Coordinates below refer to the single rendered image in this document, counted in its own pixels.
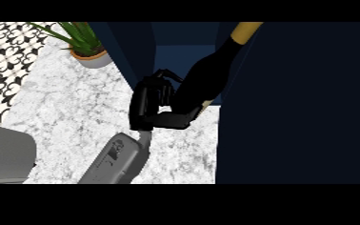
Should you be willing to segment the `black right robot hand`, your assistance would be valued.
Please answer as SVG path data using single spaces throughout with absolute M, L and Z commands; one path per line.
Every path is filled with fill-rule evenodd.
M 152 131 L 155 128 L 185 130 L 199 115 L 201 105 L 195 105 L 185 113 L 160 112 L 161 106 L 170 106 L 174 96 L 169 78 L 183 82 L 177 74 L 164 69 L 145 76 L 136 84 L 129 113 L 133 131 Z

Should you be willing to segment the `black wine bottle gold neck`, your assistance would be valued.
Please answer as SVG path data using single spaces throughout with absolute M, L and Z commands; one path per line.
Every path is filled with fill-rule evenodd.
M 226 87 L 235 57 L 261 25 L 261 22 L 241 22 L 217 50 L 198 60 L 173 97 L 174 113 L 189 113 L 197 107 L 204 111 L 213 103 Z

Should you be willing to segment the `navy blue cabinet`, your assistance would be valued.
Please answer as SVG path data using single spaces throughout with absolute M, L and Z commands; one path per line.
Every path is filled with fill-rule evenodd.
M 239 23 L 99 22 L 92 24 L 92 29 L 127 81 L 135 84 L 142 77 L 164 69 L 185 80 L 192 66 L 222 46 Z M 239 55 L 248 43 L 232 62 L 225 90 L 213 101 L 226 106 L 250 103 L 250 91 L 239 86 Z

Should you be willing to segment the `dark navy cabinet door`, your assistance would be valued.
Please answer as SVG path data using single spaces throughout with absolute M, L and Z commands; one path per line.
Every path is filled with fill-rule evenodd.
M 225 184 L 360 184 L 360 22 L 261 25 L 219 128 Z

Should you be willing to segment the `green plant in grey pot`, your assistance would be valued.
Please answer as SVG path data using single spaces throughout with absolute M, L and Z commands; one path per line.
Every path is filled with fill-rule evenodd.
M 84 68 L 99 69 L 112 62 L 104 43 L 87 22 L 58 22 L 68 36 L 34 22 L 28 22 L 28 25 L 40 29 L 48 36 L 68 43 L 64 51 L 71 53 Z

